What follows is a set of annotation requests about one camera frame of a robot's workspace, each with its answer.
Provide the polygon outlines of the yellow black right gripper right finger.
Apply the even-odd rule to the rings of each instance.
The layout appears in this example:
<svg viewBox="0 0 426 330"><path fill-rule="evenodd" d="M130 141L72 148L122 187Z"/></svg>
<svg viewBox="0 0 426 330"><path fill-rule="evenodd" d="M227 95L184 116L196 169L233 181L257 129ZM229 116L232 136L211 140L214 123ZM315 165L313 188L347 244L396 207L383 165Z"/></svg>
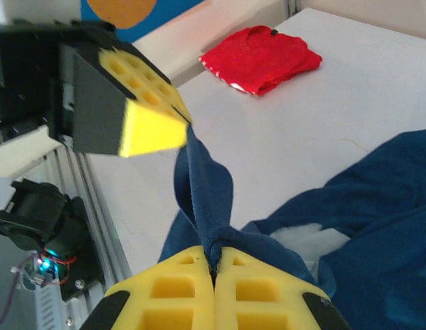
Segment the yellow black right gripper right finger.
<svg viewBox="0 0 426 330"><path fill-rule="evenodd" d="M217 329L349 329L319 287L224 247L215 281Z"/></svg>

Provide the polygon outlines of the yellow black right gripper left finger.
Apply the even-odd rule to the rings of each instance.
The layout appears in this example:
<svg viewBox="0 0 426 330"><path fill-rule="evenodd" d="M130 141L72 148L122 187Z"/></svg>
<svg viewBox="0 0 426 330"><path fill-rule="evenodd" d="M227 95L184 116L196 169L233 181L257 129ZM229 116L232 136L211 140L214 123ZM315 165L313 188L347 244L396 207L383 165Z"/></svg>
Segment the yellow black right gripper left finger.
<svg viewBox="0 0 426 330"><path fill-rule="evenodd" d="M114 284L82 329L213 329L214 290L201 246Z"/></svg>

